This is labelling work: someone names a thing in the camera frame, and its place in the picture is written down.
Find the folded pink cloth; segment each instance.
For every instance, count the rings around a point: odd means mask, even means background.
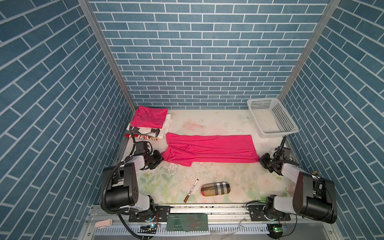
[[[192,162],[258,162],[251,135],[184,136],[166,135],[165,161],[190,167]]]
[[[131,122],[132,127],[162,128],[168,109],[139,106]]]

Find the aluminum frame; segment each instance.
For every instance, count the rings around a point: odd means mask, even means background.
[[[336,224],[323,223],[329,240],[342,240],[343,237]]]
[[[119,86],[125,96],[125,98],[128,101],[129,106],[132,109],[133,114],[136,113],[136,105],[129,94],[127,85],[125,84],[124,78],[121,75],[121,72],[119,70],[119,67],[115,61],[115,58],[113,57],[113,54],[111,52],[111,49],[109,48],[109,45],[107,43],[107,40],[105,39],[105,36],[99,26],[99,23],[96,19],[95,13],[92,10],[91,4],[88,0],[78,0],[81,10],[84,13],[85,18],[88,20],[89,25],[91,26],[91,29],[97,39],[97,42],[99,43],[101,50],[103,51],[105,58],[107,59],[109,66],[112,69],[113,74],[116,77],[117,82],[119,83]]]
[[[249,211],[245,209],[245,204],[155,204],[156,206],[171,206],[170,213],[206,213],[208,214],[208,224],[238,224],[239,221],[243,218],[245,220],[242,222],[242,225],[246,224],[255,224],[255,223],[278,223],[278,221],[260,221],[252,222],[249,216]],[[123,215],[124,220],[126,220],[127,225],[136,226],[142,224],[148,224],[147,222],[128,222],[129,216]],[[98,221],[105,219],[112,219],[113,225],[122,225],[119,217],[117,215],[111,215],[104,212],[100,205],[93,205],[91,211],[88,215],[87,220],[85,221],[84,227],[80,233],[79,240],[91,240],[94,232],[94,224]],[[295,223],[296,217],[294,214],[291,214],[290,223]],[[314,223],[314,221],[309,218],[301,218],[297,216],[297,223]]]

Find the blue brick wallpaper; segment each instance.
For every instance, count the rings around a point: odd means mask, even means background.
[[[73,239],[131,114],[76,0],[0,1],[0,239]]]
[[[283,103],[300,162],[335,182],[345,239],[384,239],[384,1],[342,0]]]
[[[328,0],[91,0],[137,105],[276,97]]]

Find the metal base plate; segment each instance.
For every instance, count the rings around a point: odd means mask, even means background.
[[[263,204],[260,205],[248,205],[249,209],[249,215],[251,217],[251,221],[253,222],[260,222],[260,221],[271,221],[270,219],[266,218],[264,211],[263,211]],[[281,221],[290,221],[291,217],[287,214],[287,217],[280,218]]]
[[[167,222],[167,217],[170,214],[170,206],[155,206],[156,214],[153,222]],[[129,222],[143,222],[137,214],[129,216]]]

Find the white table surface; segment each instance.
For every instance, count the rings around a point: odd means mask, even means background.
[[[257,154],[271,154],[280,145],[281,137],[260,138],[248,110],[169,110],[172,115],[169,132],[179,135],[251,135]],[[150,141],[153,148],[164,152],[166,139]],[[129,155],[130,139],[123,158]],[[199,179],[187,203],[242,203],[265,200],[270,194],[289,196],[295,184],[276,173],[269,173],[260,163],[195,162],[191,167],[163,161],[153,170],[138,171],[139,192],[151,195],[155,203],[180,204],[195,180]],[[204,197],[201,186],[226,181],[229,194]]]

